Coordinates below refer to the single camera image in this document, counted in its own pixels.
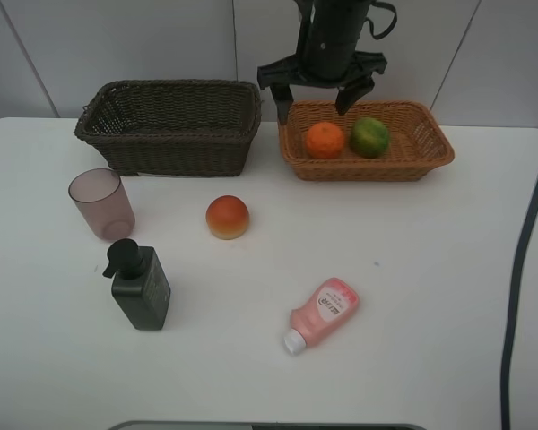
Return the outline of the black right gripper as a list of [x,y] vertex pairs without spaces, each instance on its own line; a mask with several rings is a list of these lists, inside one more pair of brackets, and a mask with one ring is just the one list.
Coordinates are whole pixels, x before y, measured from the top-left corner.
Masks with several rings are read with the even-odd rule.
[[349,45],[308,44],[298,54],[257,68],[261,89],[271,86],[280,125],[286,125],[294,98],[289,85],[339,88],[335,108],[344,116],[375,86],[374,73],[383,74],[387,60],[381,53],[357,51]]

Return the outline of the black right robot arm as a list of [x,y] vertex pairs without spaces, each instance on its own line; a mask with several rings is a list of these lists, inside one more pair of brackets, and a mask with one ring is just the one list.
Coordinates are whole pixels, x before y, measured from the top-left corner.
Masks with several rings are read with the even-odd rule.
[[396,8],[373,0],[298,1],[301,15],[294,54],[257,68],[257,83],[268,88],[277,109],[278,122],[285,125],[294,102],[291,86],[338,89],[335,109],[345,115],[374,88],[373,73],[385,72],[381,53],[356,49],[362,28],[381,40],[397,23]]

